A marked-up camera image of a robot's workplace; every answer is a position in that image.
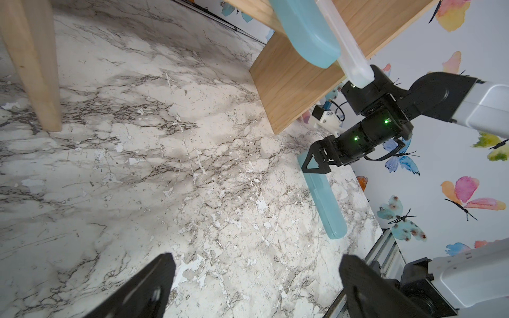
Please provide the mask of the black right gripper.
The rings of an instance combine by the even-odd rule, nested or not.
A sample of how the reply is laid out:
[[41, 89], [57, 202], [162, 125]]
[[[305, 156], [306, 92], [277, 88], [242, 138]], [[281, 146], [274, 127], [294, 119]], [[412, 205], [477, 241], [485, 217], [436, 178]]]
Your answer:
[[391, 115], [373, 115], [364, 118], [334, 140], [318, 140], [313, 143], [301, 165], [307, 174], [328, 174], [330, 166], [347, 166], [361, 158], [371, 161], [368, 154], [377, 146], [392, 140], [396, 143], [388, 154], [378, 158], [386, 160], [405, 147], [400, 139], [412, 136], [413, 124], [406, 119]]

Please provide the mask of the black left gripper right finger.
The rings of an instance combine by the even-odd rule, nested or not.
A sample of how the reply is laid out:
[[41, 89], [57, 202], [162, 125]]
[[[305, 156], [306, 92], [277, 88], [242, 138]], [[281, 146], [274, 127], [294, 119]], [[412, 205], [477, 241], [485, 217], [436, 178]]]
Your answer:
[[429, 317], [355, 255], [342, 257], [339, 274], [351, 317]]

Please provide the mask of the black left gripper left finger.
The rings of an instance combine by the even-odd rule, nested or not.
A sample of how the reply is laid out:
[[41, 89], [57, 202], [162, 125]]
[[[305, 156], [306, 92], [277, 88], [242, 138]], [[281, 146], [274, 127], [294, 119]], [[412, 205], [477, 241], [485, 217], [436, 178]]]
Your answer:
[[175, 272], [173, 255], [160, 254], [86, 316], [163, 317]]

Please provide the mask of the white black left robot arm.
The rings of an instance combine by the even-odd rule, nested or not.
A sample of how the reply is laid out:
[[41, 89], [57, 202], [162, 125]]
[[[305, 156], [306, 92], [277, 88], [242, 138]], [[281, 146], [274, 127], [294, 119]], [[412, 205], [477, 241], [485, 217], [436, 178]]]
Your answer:
[[[175, 276], [170, 253], [158, 255], [89, 317], [163, 317]], [[508, 296], [508, 240], [454, 256], [408, 263], [400, 280], [382, 278], [354, 255], [339, 267], [351, 317], [452, 317], [459, 309]]]

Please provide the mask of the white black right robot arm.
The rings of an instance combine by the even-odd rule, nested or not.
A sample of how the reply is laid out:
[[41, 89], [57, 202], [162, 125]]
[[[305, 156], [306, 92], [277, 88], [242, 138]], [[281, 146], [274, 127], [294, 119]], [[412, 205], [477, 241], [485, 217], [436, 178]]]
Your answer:
[[461, 74], [432, 72], [404, 90], [377, 66], [375, 79], [360, 88], [347, 82], [341, 93], [363, 120], [339, 136], [313, 143], [301, 164], [302, 172], [328, 174], [332, 166], [347, 166], [377, 146], [393, 147], [380, 160], [402, 156], [412, 138], [412, 120], [423, 115], [484, 133], [508, 138], [508, 86]]

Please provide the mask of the clear frosted pencil case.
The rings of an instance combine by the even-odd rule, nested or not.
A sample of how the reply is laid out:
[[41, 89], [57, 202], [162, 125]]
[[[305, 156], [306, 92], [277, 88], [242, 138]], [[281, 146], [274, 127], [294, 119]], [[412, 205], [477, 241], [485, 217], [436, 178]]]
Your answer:
[[375, 79], [374, 71], [331, 0], [316, 0], [316, 5], [341, 47], [339, 65], [347, 79], [357, 88], [364, 88]]

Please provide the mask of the teal pencil case with label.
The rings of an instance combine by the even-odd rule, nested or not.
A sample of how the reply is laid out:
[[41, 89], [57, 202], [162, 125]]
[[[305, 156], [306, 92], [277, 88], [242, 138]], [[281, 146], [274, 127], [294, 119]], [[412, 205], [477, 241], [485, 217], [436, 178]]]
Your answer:
[[270, 0], [286, 36], [310, 64], [329, 68], [341, 47], [314, 0]]

